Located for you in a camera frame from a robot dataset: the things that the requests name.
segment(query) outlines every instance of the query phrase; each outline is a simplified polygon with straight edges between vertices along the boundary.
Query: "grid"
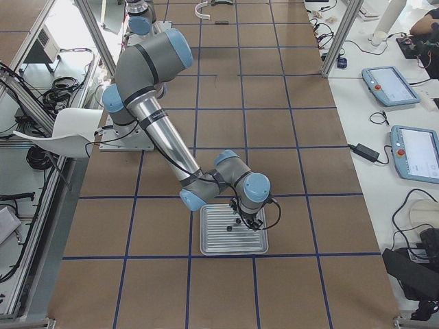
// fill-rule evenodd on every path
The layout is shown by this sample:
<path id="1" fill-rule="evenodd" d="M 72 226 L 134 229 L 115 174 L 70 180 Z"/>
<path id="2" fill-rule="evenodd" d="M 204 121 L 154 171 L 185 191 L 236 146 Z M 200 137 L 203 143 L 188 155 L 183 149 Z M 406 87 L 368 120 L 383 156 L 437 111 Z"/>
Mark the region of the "grid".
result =
<path id="1" fill-rule="evenodd" d="M 397 309 L 303 2 L 209 8 L 225 26 L 195 21 L 197 2 L 156 2 L 196 59 L 160 102 L 203 168 L 233 149 L 271 179 L 284 216 L 270 249 L 202 255 L 199 214 L 158 154 L 95 150 L 49 316 L 60 328 L 391 328 Z M 271 45 L 248 45 L 244 25 L 272 28 Z M 285 45 L 295 27 L 304 34 Z"/>

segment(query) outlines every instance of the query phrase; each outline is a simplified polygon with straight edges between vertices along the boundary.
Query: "tablet screen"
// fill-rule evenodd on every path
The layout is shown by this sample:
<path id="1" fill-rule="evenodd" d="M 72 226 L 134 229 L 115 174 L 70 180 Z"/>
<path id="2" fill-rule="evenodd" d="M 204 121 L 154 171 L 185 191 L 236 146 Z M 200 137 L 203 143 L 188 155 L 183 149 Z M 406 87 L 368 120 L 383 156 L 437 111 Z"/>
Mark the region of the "tablet screen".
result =
<path id="1" fill-rule="evenodd" d="M 382 91 L 390 101 L 408 101 L 416 98 L 393 69 L 376 69 L 369 72 L 376 83 L 381 85 Z"/>
<path id="2" fill-rule="evenodd" d="M 439 156 L 431 132 L 401 129 L 410 175 L 439 178 Z"/>

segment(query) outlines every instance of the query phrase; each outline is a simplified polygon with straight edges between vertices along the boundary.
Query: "blue joint cap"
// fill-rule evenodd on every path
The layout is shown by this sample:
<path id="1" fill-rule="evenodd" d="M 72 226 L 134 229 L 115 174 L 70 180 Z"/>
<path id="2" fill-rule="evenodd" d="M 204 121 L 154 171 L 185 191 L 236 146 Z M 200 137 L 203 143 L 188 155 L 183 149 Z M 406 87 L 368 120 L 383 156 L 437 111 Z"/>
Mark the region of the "blue joint cap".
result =
<path id="1" fill-rule="evenodd" d="M 204 202 L 203 199 L 200 199 L 191 191 L 185 189 L 182 189 L 180 191 L 180 198 L 185 203 L 186 207 L 189 208 L 190 211 L 197 211 L 198 209 L 200 209 L 206 204 L 206 202 Z"/>
<path id="2" fill-rule="evenodd" d="M 123 109 L 122 99 L 117 91 L 116 84 L 109 86 L 102 94 L 102 102 L 108 113 L 117 113 Z"/>
<path id="3" fill-rule="evenodd" d="M 151 31 L 150 20 L 142 16 L 131 16 L 128 26 L 138 36 L 146 36 Z"/>
<path id="4" fill-rule="evenodd" d="M 216 167 L 221 161 L 227 160 L 229 158 L 239 158 L 239 156 L 231 149 L 226 149 L 225 151 L 221 152 L 219 156 L 217 156 L 213 164 Z"/>
<path id="5" fill-rule="evenodd" d="M 264 202 L 270 194 L 270 181 L 262 173 L 251 173 L 244 179 L 244 194 L 252 202 Z"/>
<path id="6" fill-rule="evenodd" d="M 192 52 L 185 37 L 177 29 L 169 29 L 165 33 L 185 68 L 191 67 L 193 62 Z"/>

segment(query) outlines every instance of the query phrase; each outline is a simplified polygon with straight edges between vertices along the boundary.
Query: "power adapter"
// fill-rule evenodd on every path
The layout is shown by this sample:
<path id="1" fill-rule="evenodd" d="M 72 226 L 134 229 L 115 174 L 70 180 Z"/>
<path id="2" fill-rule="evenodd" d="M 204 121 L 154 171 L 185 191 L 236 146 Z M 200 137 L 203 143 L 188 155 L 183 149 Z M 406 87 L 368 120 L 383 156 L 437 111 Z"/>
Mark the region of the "power adapter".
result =
<path id="1" fill-rule="evenodd" d="M 348 144 L 348 146 L 355 154 L 358 154 L 366 160 L 369 160 L 371 162 L 376 162 L 378 160 L 379 153 L 374 151 L 373 149 L 370 149 L 362 144 L 357 144 L 357 146 Z"/>

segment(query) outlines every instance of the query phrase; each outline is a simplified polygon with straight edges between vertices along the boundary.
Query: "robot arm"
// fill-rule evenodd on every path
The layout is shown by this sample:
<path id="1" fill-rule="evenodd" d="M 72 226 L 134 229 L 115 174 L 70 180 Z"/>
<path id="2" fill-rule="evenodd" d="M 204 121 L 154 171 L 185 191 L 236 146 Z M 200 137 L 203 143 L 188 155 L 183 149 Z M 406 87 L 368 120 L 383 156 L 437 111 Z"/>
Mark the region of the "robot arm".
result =
<path id="1" fill-rule="evenodd" d="M 168 161 L 180 181 L 180 197 L 191 211 L 200 209 L 228 187 L 235 192 L 232 208 L 253 230 L 260 229 L 256 214 L 271 202 L 270 181 L 261 173 L 253 173 L 231 150 L 222 152 L 215 168 L 203 172 L 182 141 L 167 113 L 157 101 L 157 86 L 175 78 L 191 66 L 191 50 L 177 29 L 169 29 L 139 44 L 128 47 L 119 58 L 116 86 L 122 111 L 128 111 L 154 146 Z M 111 102 L 104 105 L 111 108 Z M 117 113 L 110 113 L 117 118 Z"/>

